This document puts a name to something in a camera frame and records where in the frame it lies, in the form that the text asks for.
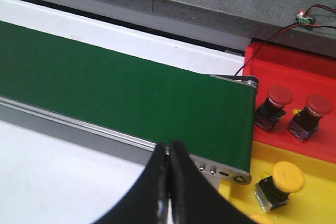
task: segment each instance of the red tray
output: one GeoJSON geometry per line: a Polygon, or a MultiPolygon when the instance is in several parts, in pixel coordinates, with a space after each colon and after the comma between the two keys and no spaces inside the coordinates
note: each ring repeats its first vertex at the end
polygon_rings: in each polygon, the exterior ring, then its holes
{"type": "MultiPolygon", "coordinates": [[[[248,60],[261,43],[250,44],[245,53],[248,60]]],[[[256,107],[266,99],[267,89],[282,85],[291,90],[293,101],[285,106],[287,114],[269,133],[254,128],[254,140],[324,161],[336,163],[336,59],[308,52],[265,45],[245,67],[244,75],[259,79],[256,107]],[[319,130],[305,142],[300,142],[286,130],[294,109],[303,109],[309,94],[323,94],[329,98],[334,110],[319,123],[319,130]]]]}

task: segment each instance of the red plastic surface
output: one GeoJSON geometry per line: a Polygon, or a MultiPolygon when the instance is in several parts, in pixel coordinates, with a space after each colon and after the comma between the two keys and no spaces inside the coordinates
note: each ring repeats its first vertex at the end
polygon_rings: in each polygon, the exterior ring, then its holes
{"type": "Polygon", "coordinates": [[[323,95],[311,94],[307,97],[307,106],[314,112],[322,115],[332,111],[332,102],[323,95]]]}
{"type": "MultiPolygon", "coordinates": [[[[259,42],[249,45],[245,60],[248,60],[260,45],[259,42]]],[[[265,45],[245,67],[244,75],[254,75],[259,79],[256,108],[265,101],[267,90],[273,85],[287,87],[293,93],[293,101],[285,106],[287,114],[269,133],[255,126],[254,140],[336,163],[335,110],[320,120],[318,132],[304,142],[300,142],[286,130],[294,116],[293,111],[302,110],[310,94],[324,95],[336,105],[336,59],[265,45]]]]}
{"type": "Polygon", "coordinates": [[[267,95],[272,102],[275,102],[278,105],[286,105],[291,103],[293,100],[293,95],[290,90],[280,85],[269,87],[267,95]]]}

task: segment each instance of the yellow plastic surface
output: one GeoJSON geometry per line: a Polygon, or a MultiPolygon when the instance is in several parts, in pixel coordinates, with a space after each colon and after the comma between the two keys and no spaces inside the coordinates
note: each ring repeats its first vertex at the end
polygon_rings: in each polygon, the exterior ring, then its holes
{"type": "Polygon", "coordinates": [[[272,177],[275,186],[285,193],[297,193],[305,186],[302,171],[287,161],[280,161],[274,165],[272,177]]]}
{"type": "Polygon", "coordinates": [[[249,185],[222,182],[219,187],[219,192],[247,216],[262,214],[274,224],[336,223],[336,164],[254,142],[251,174],[252,182],[249,185]],[[289,195],[286,206],[265,213],[253,188],[262,176],[272,174],[273,166],[279,161],[299,166],[306,184],[302,191],[289,195]]]}
{"type": "Polygon", "coordinates": [[[266,217],[265,215],[253,214],[253,215],[250,215],[249,217],[258,224],[274,224],[274,222],[270,218],[266,217]]]}

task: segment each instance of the yellow tray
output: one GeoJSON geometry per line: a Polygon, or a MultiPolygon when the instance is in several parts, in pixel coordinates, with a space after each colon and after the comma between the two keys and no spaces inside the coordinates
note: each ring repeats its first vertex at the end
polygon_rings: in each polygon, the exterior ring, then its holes
{"type": "Polygon", "coordinates": [[[336,224],[336,164],[254,141],[251,174],[249,185],[222,180],[219,187],[219,193],[246,215],[263,214],[275,224],[336,224]],[[270,176],[279,161],[297,165],[305,174],[306,185],[289,195],[288,205],[265,213],[253,193],[254,185],[270,176]]]}

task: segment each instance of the green conveyor belt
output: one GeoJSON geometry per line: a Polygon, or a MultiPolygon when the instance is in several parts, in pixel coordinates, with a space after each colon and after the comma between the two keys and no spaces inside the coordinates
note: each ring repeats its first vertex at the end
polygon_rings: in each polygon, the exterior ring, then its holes
{"type": "Polygon", "coordinates": [[[5,22],[0,38],[0,95],[156,143],[182,140],[249,172],[252,87],[5,22]]]}

